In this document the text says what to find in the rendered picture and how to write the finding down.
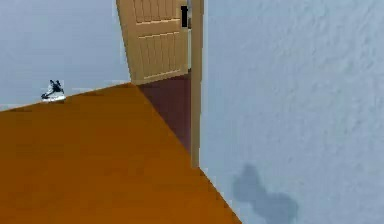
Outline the light wooden room door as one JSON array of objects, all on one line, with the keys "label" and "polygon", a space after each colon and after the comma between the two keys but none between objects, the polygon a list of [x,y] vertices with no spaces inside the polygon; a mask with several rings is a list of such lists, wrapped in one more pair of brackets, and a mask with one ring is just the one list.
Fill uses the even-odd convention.
[{"label": "light wooden room door", "polygon": [[142,85],[188,72],[187,0],[116,0],[131,82]]}]

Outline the black and white shoe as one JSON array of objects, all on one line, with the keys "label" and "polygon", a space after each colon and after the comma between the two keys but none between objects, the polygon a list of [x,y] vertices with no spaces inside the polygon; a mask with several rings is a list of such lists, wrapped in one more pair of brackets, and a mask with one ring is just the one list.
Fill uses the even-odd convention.
[{"label": "black and white shoe", "polygon": [[41,95],[43,102],[55,102],[65,99],[65,92],[61,83],[56,80],[51,80],[48,89]]}]

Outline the light wooden door frame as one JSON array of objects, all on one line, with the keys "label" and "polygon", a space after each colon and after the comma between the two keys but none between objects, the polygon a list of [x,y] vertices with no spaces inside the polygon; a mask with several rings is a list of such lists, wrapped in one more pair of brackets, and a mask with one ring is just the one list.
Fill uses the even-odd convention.
[{"label": "light wooden door frame", "polygon": [[191,0],[191,164],[199,166],[204,0]]}]

